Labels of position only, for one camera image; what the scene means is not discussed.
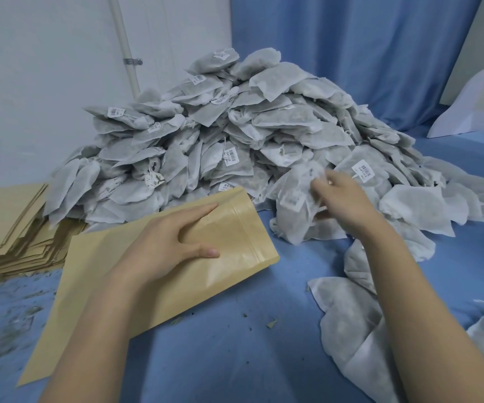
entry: person's left hand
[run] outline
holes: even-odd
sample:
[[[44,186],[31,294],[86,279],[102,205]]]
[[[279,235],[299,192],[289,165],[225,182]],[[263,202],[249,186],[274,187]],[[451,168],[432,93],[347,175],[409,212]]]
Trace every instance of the person's left hand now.
[[[181,229],[197,222],[217,206],[217,203],[195,206],[151,220],[121,256],[113,272],[141,286],[165,276],[186,259],[219,257],[219,251],[207,244],[178,241]]]

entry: fingernail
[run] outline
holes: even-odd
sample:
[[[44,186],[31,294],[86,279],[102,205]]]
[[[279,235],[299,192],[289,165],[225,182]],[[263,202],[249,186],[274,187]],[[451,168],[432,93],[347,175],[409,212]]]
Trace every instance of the fingernail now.
[[[216,249],[209,249],[206,252],[206,255],[207,257],[219,257],[219,251],[217,251]]]

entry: blue tablecloth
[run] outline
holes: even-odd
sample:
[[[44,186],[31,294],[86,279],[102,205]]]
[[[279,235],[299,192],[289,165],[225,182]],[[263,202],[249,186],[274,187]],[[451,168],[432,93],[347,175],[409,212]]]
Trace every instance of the blue tablecloth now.
[[[427,130],[411,130],[424,155],[484,177],[484,142],[460,136],[427,140]],[[260,216],[268,227],[272,213]],[[454,228],[455,238],[429,234],[436,254],[421,267],[467,328],[483,315],[473,300],[484,300],[484,223]],[[344,275],[342,257],[350,240],[298,247],[272,240],[279,263],[187,311],[176,325],[168,322],[132,339],[121,401],[371,401],[322,350],[323,314],[306,289],[310,279]],[[56,271],[0,284],[0,402],[34,402],[46,383],[14,388],[59,278]]]

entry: white pipe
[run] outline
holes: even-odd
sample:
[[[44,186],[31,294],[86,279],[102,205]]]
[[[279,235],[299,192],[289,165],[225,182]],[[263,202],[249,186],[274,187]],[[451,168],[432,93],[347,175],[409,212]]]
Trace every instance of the white pipe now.
[[[130,44],[128,43],[128,37],[126,36],[126,30],[124,28],[123,14],[121,13],[119,0],[108,1],[111,8],[111,15],[113,15],[117,37],[119,38],[121,52],[123,53],[123,59],[131,59],[132,53],[130,52]],[[130,89],[132,90],[132,96],[134,97],[134,100],[136,100],[140,93],[136,67],[134,65],[125,65],[125,67],[126,73],[128,74],[128,81],[130,82]]]

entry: white tag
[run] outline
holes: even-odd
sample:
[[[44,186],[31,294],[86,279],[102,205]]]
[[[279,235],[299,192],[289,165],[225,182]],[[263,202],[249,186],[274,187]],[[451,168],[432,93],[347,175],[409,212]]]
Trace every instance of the white tag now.
[[[158,174],[157,172],[148,170],[148,172],[145,174],[145,185],[151,188],[156,188],[158,185],[161,185],[165,181],[166,180],[162,176],[162,174]]]
[[[223,161],[225,161],[225,166],[230,167],[232,165],[238,164],[240,162],[238,158],[237,149],[232,147],[223,152]]]
[[[219,188],[218,188],[218,191],[221,192],[221,191],[228,191],[230,189],[233,189],[234,188],[234,185],[233,184],[229,184],[229,182],[220,182],[219,183]]]
[[[375,176],[375,172],[365,160],[361,160],[357,164],[354,164],[352,169],[358,175],[361,182],[367,182]]]
[[[121,117],[125,113],[125,109],[122,109],[120,107],[109,107],[108,108],[108,117],[110,119],[114,119],[117,117]]]
[[[160,123],[159,121],[157,121],[151,127],[147,128],[147,131],[149,133],[152,133],[152,132],[155,132],[156,130],[161,129],[162,127],[164,127],[164,124],[163,123]]]
[[[224,104],[229,99],[229,97],[230,96],[228,94],[224,94],[223,96],[220,96],[219,98],[213,99],[210,102],[213,105],[221,105],[221,104]]]
[[[294,212],[300,212],[306,198],[306,194],[300,192],[298,189],[294,189],[293,191],[287,192],[286,195],[281,198],[279,204]]]
[[[194,85],[198,85],[201,82],[204,82],[206,80],[206,76],[203,76],[202,74],[197,74],[195,76],[190,76],[190,81]]]
[[[214,58],[219,58],[219,59],[221,59],[221,60],[226,60],[226,59],[227,59],[227,58],[229,58],[231,55],[229,55],[229,54],[228,54],[227,52],[225,52],[225,51],[222,51],[222,52],[214,52],[214,53],[212,54],[212,56],[213,56]]]

